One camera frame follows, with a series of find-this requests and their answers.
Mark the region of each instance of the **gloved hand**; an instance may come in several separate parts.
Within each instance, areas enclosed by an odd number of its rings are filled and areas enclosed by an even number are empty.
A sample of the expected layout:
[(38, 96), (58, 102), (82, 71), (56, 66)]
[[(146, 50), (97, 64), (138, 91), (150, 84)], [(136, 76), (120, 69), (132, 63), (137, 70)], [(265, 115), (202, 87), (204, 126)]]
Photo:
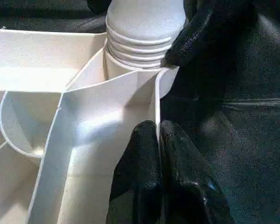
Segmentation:
[(233, 224), (225, 195), (189, 136), (161, 123), (162, 166), (169, 224)]
[(163, 121), (161, 139), (160, 154), (152, 121), (133, 130), (114, 171), (106, 223), (232, 224), (214, 174), (183, 129)]
[(186, 65), (202, 49), (222, 38), (233, 22), (247, 11), (251, 2), (251, 0), (202, 0), (193, 19), (166, 53), (165, 64)]
[(161, 213), (161, 167), (155, 124), (137, 125), (117, 164), (107, 224), (155, 224)]

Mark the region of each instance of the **white plastic tray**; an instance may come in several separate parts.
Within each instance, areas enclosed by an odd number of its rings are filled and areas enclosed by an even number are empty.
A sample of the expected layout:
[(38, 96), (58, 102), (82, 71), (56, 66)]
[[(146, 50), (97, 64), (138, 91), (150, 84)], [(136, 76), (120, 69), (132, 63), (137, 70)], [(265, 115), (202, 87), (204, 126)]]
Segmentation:
[[(104, 43), (105, 34), (0, 30), (0, 223), (104, 223), (133, 128), (150, 119), (158, 134), (178, 68), (124, 66)], [(5, 69), (24, 72), (13, 81)]]

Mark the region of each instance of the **cylindrical pipe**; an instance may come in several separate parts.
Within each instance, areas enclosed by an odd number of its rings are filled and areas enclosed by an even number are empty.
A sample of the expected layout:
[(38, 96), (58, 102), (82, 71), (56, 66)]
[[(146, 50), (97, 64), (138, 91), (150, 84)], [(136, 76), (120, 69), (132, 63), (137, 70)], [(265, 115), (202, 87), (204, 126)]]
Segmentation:
[(113, 0), (107, 50), (120, 62), (157, 68), (186, 22), (184, 0)]

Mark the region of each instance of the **black fabric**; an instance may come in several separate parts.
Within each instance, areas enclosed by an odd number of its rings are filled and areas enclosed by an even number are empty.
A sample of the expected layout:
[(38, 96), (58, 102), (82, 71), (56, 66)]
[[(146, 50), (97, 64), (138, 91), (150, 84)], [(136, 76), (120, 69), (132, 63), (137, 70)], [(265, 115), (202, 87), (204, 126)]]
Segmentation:
[(101, 33), (105, 12), (87, 0), (0, 0), (0, 28), (15, 30)]
[(155, 124), (137, 125), (117, 164), (107, 224), (155, 224), (161, 215), (161, 166)]
[(233, 224), (215, 175), (177, 124), (161, 123), (167, 223)]
[(236, 224), (280, 223), (280, 22), (250, 9), (161, 100), (214, 171)]
[(107, 11), (112, 0), (87, 0), (88, 7), (95, 13)]

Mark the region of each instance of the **plastic divider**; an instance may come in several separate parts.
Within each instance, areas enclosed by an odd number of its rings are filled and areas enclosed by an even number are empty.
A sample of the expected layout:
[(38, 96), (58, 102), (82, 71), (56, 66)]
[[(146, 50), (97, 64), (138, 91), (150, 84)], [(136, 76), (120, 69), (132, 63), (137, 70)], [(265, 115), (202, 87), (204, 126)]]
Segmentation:
[(0, 105), (0, 129), (17, 152), (40, 163), (60, 93), (6, 92)]
[(159, 71), (133, 71), (63, 94), (28, 224), (105, 222), (113, 171), (130, 134), (138, 123), (156, 119), (159, 97), (177, 73), (164, 69), (157, 78)]

